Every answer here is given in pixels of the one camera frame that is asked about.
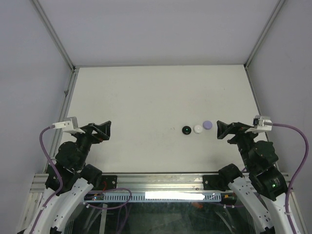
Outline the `purple earbud charging case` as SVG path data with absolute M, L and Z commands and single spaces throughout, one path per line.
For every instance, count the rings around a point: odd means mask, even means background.
M 209 120 L 206 120 L 206 121 L 204 121 L 202 123 L 202 126 L 203 126 L 204 129 L 210 130 L 213 127 L 213 123 L 211 121 L 209 121 Z

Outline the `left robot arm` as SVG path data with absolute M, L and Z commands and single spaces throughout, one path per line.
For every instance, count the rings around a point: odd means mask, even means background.
M 86 164 L 91 146 L 110 139 L 111 121 L 102 124 L 89 123 L 79 127 L 76 117 L 53 123 L 39 135 L 39 142 L 48 161 L 48 178 L 43 197 L 35 216 L 22 234 L 62 234 L 73 211 L 82 199 L 102 184 L 102 171 Z M 54 160 L 48 155 L 43 134 L 48 130 L 60 129 L 73 136 L 59 146 Z

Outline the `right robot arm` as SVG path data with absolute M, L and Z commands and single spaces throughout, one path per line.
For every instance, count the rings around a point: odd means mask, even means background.
M 233 135 L 227 142 L 238 147 L 249 179 L 256 195 L 243 190 L 246 181 L 242 172 L 230 164 L 218 171 L 216 189 L 232 190 L 248 210 L 262 234 L 298 234 L 300 229 L 296 224 L 289 205 L 290 193 L 295 178 L 298 176 L 309 154 L 309 142 L 305 134 L 296 127 L 287 124 L 273 123 L 263 116 L 255 116 L 253 125 L 241 122 L 226 124 L 217 121 L 217 139 Z M 305 143 L 304 157 L 293 174 L 289 183 L 275 167 L 278 156 L 270 141 L 255 141 L 259 133 L 271 131 L 272 127 L 285 127 L 298 132 Z

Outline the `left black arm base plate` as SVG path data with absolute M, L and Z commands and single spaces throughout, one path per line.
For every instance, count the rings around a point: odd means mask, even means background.
M 97 187 L 99 191 L 115 189 L 117 187 L 117 175 L 102 175 Z

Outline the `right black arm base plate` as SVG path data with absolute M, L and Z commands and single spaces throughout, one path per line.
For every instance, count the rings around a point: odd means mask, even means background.
M 203 175 L 203 189 L 204 190 L 218 190 L 226 191 L 228 189 L 225 180 L 220 175 Z

